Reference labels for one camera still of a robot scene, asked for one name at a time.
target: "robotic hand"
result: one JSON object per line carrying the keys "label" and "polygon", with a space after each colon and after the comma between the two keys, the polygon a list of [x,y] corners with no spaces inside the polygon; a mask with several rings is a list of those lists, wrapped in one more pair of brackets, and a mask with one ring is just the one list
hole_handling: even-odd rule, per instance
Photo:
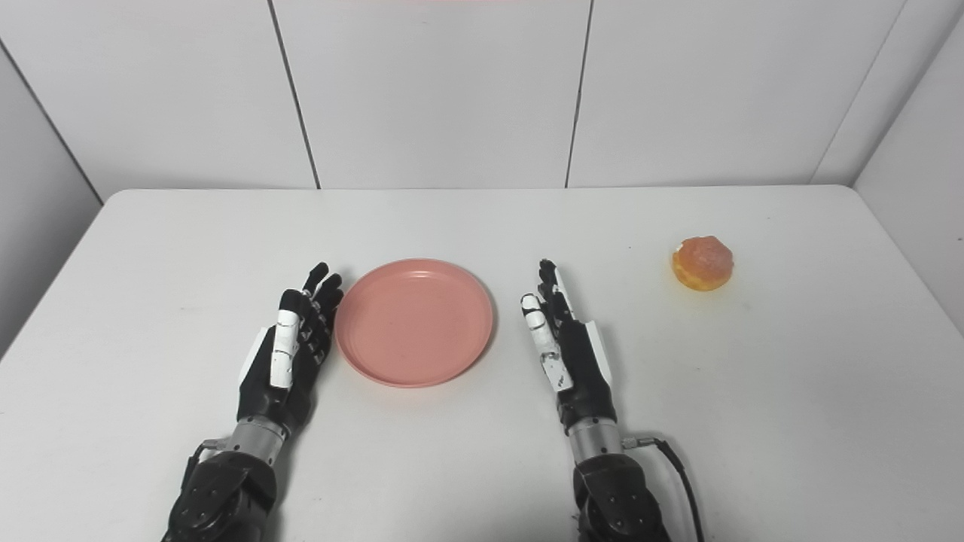
{"label": "robotic hand", "polygon": [[669,542],[642,468],[623,453],[624,447],[647,445],[659,447],[680,473],[702,542],[683,463],[663,441],[621,438],[609,389],[612,377],[595,322],[576,319],[554,263],[542,260],[539,278],[539,295],[522,297],[522,314],[573,449],[579,542]]}
{"label": "robotic hand", "polygon": [[[256,542],[275,505],[274,464],[308,421],[311,391],[332,345],[341,277],[319,263],[301,290],[281,296],[278,323],[262,330],[240,386],[237,425],[188,459],[163,542]],[[201,461],[206,450],[215,455]]]}

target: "black cable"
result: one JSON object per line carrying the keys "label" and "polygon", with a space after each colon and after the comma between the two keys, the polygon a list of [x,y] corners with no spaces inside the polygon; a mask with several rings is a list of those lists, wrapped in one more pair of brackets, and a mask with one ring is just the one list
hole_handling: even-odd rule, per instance
{"label": "black cable", "polygon": [[187,467],[184,468],[184,478],[181,479],[181,491],[187,486],[187,480],[191,477],[191,473],[194,472],[194,468],[198,466],[201,461],[201,454],[204,452],[204,444],[202,443],[198,446],[198,449],[194,450],[194,455],[187,458]]}
{"label": "black cable", "polygon": [[666,459],[673,464],[676,469],[677,474],[680,475],[680,481],[683,482],[683,489],[686,490],[686,500],[689,501],[689,511],[693,514],[693,527],[696,528],[696,540],[697,542],[704,542],[703,540],[703,524],[700,523],[700,510],[696,506],[696,496],[693,494],[693,486],[689,485],[689,477],[686,476],[686,469],[683,467],[683,461],[680,461],[680,457],[676,454],[669,443],[666,441],[661,441],[660,439],[653,439],[656,443],[656,447],[659,451],[663,452]]}

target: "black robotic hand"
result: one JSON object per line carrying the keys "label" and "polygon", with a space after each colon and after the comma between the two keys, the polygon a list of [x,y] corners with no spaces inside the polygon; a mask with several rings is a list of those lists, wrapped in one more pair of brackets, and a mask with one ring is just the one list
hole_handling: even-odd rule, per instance
{"label": "black robotic hand", "polygon": [[542,260],[539,278],[539,295],[522,297],[522,314],[573,449],[579,540],[669,542],[642,468],[623,453],[596,324],[576,319],[554,263]]}
{"label": "black robotic hand", "polygon": [[[274,465],[308,421],[311,392],[332,346],[341,277],[319,263],[301,290],[281,296],[241,382],[229,438],[201,443],[188,459],[164,542],[256,542],[277,499]],[[201,461],[206,449],[216,454]]]}

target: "robotic arm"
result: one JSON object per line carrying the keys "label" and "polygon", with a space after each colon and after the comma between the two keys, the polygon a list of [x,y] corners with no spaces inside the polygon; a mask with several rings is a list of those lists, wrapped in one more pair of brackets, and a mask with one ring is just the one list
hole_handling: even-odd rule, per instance
{"label": "robotic arm", "polygon": [[642,468],[623,453],[624,447],[656,445],[683,479],[697,538],[702,542],[683,463],[663,441],[621,438],[609,389],[609,363],[596,323],[576,319],[554,263],[542,260],[539,278],[539,295],[522,297],[522,314],[555,390],[559,420],[576,461],[573,485],[579,509],[579,541],[670,541]]}
{"label": "robotic arm", "polygon": [[[311,390],[332,345],[341,278],[319,263],[301,290],[281,296],[278,323],[262,334],[241,382],[237,425],[188,459],[163,542],[257,542],[278,488],[275,462],[308,421]],[[215,455],[201,461],[205,450]]]}

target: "pink plate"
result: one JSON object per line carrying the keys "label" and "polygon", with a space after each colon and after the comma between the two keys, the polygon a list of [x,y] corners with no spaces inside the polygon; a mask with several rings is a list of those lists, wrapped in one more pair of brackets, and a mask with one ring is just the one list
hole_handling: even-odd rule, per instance
{"label": "pink plate", "polygon": [[482,354],[492,303],[468,271],[403,259],[361,277],[338,307],[335,338],[361,374],[398,388],[451,380]]}

